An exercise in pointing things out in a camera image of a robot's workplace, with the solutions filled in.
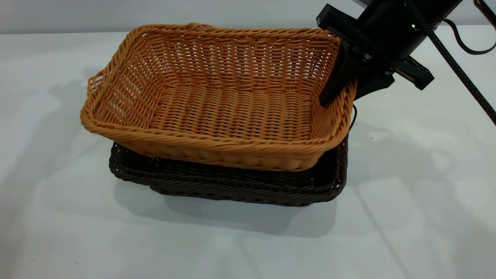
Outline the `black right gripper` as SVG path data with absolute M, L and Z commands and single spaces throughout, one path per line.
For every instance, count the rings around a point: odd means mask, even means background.
M 322 107 L 329 106 L 356 78 L 355 100 L 395 82 L 392 75 L 377 74 L 396 72 L 420 90 L 434 79 L 411 57 L 427 34 L 406 4 L 370 4 L 357 19 L 325 5 L 317 24 L 342 40 L 319 96 Z

